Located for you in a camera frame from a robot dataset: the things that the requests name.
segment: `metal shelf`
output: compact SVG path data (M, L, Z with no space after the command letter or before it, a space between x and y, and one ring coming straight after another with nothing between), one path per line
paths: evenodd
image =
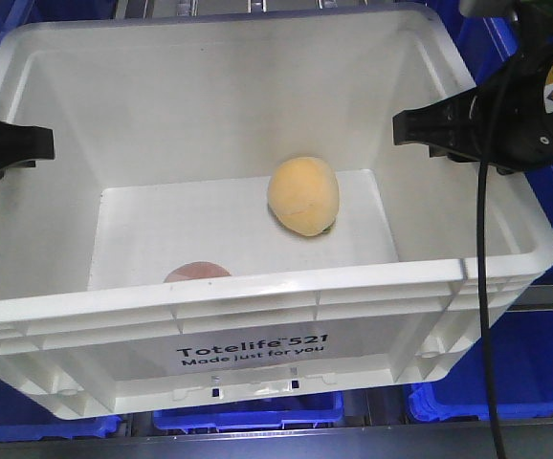
M553 419L503 427L511 459L553 457ZM221 458L477 459L495 457L486 423L114 438L0 445L0 459Z

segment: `blue crate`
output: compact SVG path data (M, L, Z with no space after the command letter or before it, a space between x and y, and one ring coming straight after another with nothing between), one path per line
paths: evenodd
M458 10L459 0L428 0L457 46L477 83L484 81L517 50L517 39L502 18L465 18ZM526 174L542 209L553 227L553 165ZM553 284L553 267L538 281Z
M0 381L0 442L40 440L44 437L100 437L117 430L119 416L58 419L45 408Z
M342 417L343 394L332 392L154 411L153 425L184 432L195 428L244 430L291 424L316 426L337 422Z
M552 415L553 312L509 313L492 330L499 416ZM489 419L481 354L477 343L443 380L407 386L409 415L418 422Z
M0 0L0 42L28 22L107 19L116 0Z

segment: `plastic crate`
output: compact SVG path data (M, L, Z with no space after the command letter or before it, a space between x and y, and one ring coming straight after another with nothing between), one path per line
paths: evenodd
M498 414L522 419L553 414L553 312L510 313L492 328ZM409 414L420 422L453 417L489 418L476 344L438 382L407 389Z
M186 433L196 428L244 430L293 424L335 423L343 417L343 394L331 392L176 408L153 413L153 425Z
M474 85L440 22L418 5L259 16L1 45L0 118L53 128L56 159L0 182L0 378L57 416L434 381L478 339L476 168L391 133L393 113ZM299 152L341 188L310 240L266 208ZM496 319L553 263L553 232L524 177L491 180ZM197 260L232 276L162 283Z
M103 438L117 430L119 423L119 416L63 421L0 381L0 442L40 440L44 437Z
M0 0L0 42L27 22L106 19L116 0Z
M517 39L502 18L464 18L458 11L458 0L430 0L445 23L475 81L480 83L497 70L517 50ZM553 165L528 172L544 213L553 227ZM537 283L553 283L553 267Z

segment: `yellow fruit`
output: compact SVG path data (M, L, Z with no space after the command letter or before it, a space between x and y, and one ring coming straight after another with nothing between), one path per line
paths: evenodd
M303 236L316 236L329 228L339 203L336 175L319 158L286 161L268 185L268 205L278 221Z

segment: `black cable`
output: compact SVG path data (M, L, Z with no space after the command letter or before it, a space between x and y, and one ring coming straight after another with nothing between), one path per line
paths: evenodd
M480 157L478 168L478 188L476 192L476 265L478 268L478 309L480 315L480 339L485 374L485 392L489 408L489 423L494 438L494 446L498 459L506 459L506 450L499 426L498 401L496 396L496 382L494 380L494 360L491 346L491 332L489 329L489 302L487 299L487 266L485 250L485 202L487 197L487 171L489 168L489 153L491 151L499 109L504 100L506 88L519 60L519 54L514 55L507 64L504 76L498 86L498 92L493 101L491 115L487 125L485 144Z

